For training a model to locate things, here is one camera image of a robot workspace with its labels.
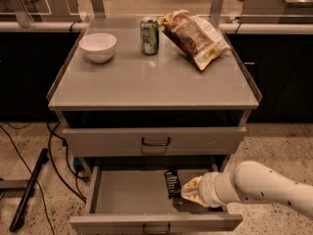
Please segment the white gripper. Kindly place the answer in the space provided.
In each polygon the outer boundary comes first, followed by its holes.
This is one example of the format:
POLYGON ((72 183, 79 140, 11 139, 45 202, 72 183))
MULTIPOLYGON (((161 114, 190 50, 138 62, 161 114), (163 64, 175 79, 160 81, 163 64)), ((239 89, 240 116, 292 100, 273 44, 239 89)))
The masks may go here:
POLYGON ((208 172, 186 183, 181 196, 205 207, 218 208, 235 202, 236 190, 229 172, 208 172))

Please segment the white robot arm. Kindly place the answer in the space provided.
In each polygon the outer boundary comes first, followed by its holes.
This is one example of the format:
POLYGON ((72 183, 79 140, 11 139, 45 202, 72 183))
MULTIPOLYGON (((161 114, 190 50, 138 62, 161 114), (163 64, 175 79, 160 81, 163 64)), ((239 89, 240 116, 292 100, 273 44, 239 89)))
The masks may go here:
POLYGON ((272 168, 253 161, 231 172, 207 172, 186 183, 181 196, 204 207, 231 203, 284 205, 313 218, 313 186, 288 179, 272 168))

